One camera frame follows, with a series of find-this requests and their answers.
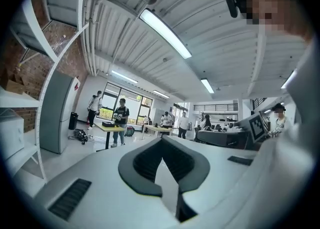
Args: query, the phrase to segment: black vent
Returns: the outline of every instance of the black vent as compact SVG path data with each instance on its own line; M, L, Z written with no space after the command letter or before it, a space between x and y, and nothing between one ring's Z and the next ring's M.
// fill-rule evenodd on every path
M63 220L68 220L72 212L76 209L91 182L84 179L77 179L49 208L53 214L62 218Z

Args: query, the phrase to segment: white shelf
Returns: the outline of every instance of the white shelf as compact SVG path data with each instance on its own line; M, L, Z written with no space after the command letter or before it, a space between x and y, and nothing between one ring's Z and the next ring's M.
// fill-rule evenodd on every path
M5 161L6 167L12 177L38 150L35 141L35 130L24 133L23 137L24 148L16 152Z
M22 95L4 90L0 86L0 108L39 107L40 101L23 93Z
M20 169L13 177L16 186L32 198L44 187L46 181L24 169Z

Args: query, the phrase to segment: black bag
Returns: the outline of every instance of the black bag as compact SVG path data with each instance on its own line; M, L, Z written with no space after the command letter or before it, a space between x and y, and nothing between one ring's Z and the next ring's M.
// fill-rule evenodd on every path
M126 137L132 137L132 135L135 133L135 128L132 126L127 126L126 127L126 133L125 136Z

